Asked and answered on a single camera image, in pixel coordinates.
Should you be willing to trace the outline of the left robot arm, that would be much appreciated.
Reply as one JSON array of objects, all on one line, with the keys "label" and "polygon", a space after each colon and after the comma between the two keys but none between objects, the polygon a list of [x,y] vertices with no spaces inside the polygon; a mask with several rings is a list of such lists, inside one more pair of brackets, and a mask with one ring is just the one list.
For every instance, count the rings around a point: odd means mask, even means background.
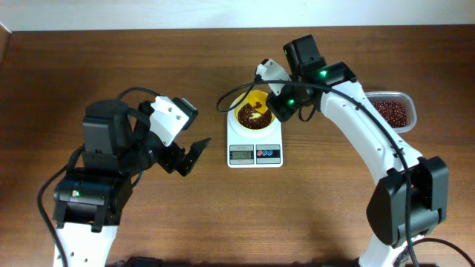
[{"label": "left robot arm", "polygon": [[187,176],[209,139],[181,148],[174,138],[198,110],[184,98],[158,96],[138,108],[120,99],[89,105],[84,144],[54,190],[55,266],[104,266],[122,211],[143,173],[159,165]]}]

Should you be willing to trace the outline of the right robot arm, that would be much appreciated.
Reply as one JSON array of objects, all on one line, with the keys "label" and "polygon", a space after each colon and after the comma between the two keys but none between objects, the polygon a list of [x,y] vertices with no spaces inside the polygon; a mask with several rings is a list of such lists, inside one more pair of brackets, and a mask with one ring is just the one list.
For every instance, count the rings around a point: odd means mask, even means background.
[{"label": "right robot arm", "polygon": [[415,258],[413,247],[447,216],[447,165],[427,159],[406,143],[374,108],[354,72],[331,65],[311,35],[284,45],[290,66],[271,59],[256,68],[271,89],[267,107],[280,122],[313,106],[348,138],[376,184],[366,209],[373,237],[359,266],[402,266]]}]

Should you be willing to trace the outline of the yellow measuring scoop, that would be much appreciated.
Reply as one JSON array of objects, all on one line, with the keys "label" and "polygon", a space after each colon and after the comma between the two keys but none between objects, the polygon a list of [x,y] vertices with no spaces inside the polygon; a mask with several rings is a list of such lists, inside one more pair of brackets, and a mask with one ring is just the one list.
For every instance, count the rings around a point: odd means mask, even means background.
[{"label": "yellow measuring scoop", "polygon": [[258,113],[264,114],[267,112],[266,99],[268,94],[261,90],[251,90],[246,96],[244,103],[250,104]]}]

